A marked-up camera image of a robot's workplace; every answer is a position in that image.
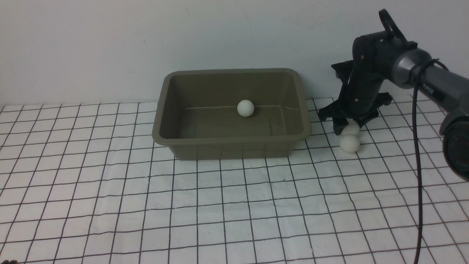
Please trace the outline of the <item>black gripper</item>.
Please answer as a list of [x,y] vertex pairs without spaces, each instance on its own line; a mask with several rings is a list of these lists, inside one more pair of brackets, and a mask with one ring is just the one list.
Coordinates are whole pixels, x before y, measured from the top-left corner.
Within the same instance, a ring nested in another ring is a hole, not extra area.
[[380,92],[383,81],[380,74],[352,70],[350,80],[347,85],[342,85],[338,99],[318,111],[320,121],[332,119],[336,135],[341,135],[348,119],[353,119],[362,128],[379,115],[380,107],[392,102],[388,92]]

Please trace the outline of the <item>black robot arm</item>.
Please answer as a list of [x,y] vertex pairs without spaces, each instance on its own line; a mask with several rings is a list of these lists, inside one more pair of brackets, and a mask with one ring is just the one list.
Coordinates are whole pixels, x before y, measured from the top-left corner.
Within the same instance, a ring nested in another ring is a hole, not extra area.
[[357,37],[353,59],[332,65],[342,87],[338,99],[318,111],[320,121],[331,118],[337,135],[349,119],[363,127],[378,117],[380,107],[392,102],[389,93],[380,92],[385,80],[420,91],[447,112],[439,129],[444,158],[456,175],[468,181],[468,79],[450,72],[416,42],[408,41],[387,10],[380,10],[379,15],[384,30]]

